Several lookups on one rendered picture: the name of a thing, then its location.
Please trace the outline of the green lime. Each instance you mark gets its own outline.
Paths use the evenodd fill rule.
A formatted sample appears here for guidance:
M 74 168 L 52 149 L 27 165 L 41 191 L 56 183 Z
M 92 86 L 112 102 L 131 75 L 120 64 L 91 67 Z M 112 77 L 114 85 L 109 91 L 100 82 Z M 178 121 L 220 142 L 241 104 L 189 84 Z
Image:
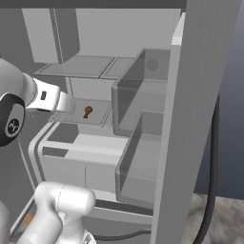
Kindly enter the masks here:
M 159 62 L 156 59 L 150 59 L 147 61 L 147 69 L 150 71 L 155 71 L 159 67 Z

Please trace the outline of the clear fridge door bin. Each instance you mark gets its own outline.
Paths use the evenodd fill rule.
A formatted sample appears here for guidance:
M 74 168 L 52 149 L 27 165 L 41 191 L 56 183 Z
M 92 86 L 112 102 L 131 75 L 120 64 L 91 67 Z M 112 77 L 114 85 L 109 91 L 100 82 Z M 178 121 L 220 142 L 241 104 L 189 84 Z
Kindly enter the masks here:
M 115 170 L 118 202 L 153 208 L 162 125 L 162 112 L 139 114 Z
M 159 67 L 147 69 L 156 59 Z M 116 135 L 130 136 L 142 111 L 163 112 L 171 51 L 142 49 L 112 85 L 112 127 Z

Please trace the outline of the white fridge drawer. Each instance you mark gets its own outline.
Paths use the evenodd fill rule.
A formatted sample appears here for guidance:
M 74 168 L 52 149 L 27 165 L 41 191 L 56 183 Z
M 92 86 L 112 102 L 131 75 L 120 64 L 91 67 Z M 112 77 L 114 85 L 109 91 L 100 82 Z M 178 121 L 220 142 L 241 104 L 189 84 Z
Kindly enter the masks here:
M 42 141 L 38 155 L 45 179 L 84 187 L 86 166 L 78 159 L 66 157 L 69 151 L 76 150 L 77 146 L 72 143 Z
M 89 163 L 87 186 L 115 193 L 115 169 L 128 142 L 127 137 L 84 135 L 82 158 Z

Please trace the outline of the grey fridge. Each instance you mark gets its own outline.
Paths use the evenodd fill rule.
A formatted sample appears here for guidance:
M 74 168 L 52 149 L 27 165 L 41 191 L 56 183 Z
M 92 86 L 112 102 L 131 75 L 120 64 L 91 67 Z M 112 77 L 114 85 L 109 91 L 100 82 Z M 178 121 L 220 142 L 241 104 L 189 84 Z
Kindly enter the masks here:
M 138 223 L 147 226 L 153 219 L 153 208 L 146 209 L 118 202 L 116 193 L 91 189 L 87 186 L 89 163 L 82 156 L 85 151 L 84 135 L 127 137 L 116 135 L 112 127 L 112 85 L 116 80 L 80 77 L 36 75 L 49 64 L 63 64 L 75 55 L 133 57 L 142 49 L 170 50 L 168 84 L 176 77 L 184 14 L 170 2 L 163 9 L 18 9 L 0 10 L 0 58 L 13 64 L 21 72 L 42 82 L 55 85 L 72 100 L 93 99 L 111 102 L 111 107 L 100 125 L 50 122 L 55 112 L 27 110 L 18 136 L 5 147 L 0 147 L 0 172 L 13 155 L 19 154 L 26 162 L 32 186 L 28 202 L 17 219 L 0 201 L 0 244 L 16 244 L 27 229 L 24 218 L 28 211 L 33 217 L 37 206 L 34 192 L 45 179 L 38 155 L 42 141 L 72 143 L 75 152 L 66 157 L 78 159 L 86 166 L 84 189 L 93 191 L 95 205 L 82 217 Z

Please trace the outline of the glass fridge shelf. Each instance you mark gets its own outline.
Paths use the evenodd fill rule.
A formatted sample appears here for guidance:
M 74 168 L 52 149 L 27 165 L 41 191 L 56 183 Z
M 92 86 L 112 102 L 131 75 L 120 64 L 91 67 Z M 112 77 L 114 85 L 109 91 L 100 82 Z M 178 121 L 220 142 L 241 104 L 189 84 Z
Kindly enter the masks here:
M 116 80 L 133 61 L 133 57 L 115 57 L 101 73 L 100 78 Z
M 111 102 L 106 100 L 73 98 L 73 101 L 75 103 L 73 113 L 55 112 L 50 117 L 50 122 L 100 125 L 111 107 Z M 87 107 L 92 107 L 92 112 L 84 118 Z
M 109 66 L 113 57 L 75 55 L 63 64 L 49 64 L 36 75 L 98 78 Z

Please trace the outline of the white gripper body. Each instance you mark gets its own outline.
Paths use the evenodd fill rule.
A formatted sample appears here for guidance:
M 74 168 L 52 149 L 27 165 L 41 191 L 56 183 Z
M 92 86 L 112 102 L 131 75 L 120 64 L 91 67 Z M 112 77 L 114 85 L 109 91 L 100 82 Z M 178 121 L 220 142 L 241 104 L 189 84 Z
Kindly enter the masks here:
M 54 109 L 57 112 L 72 113 L 75 110 L 75 103 L 69 95 L 61 91 L 58 95 Z

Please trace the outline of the grey fridge door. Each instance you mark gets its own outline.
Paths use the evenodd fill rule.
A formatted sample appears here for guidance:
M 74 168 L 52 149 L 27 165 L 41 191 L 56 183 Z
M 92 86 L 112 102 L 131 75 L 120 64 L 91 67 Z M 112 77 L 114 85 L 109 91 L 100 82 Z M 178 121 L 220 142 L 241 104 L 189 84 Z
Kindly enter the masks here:
M 180 244 L 242 0 L 188 0 L 168 84 L 150 244 Z

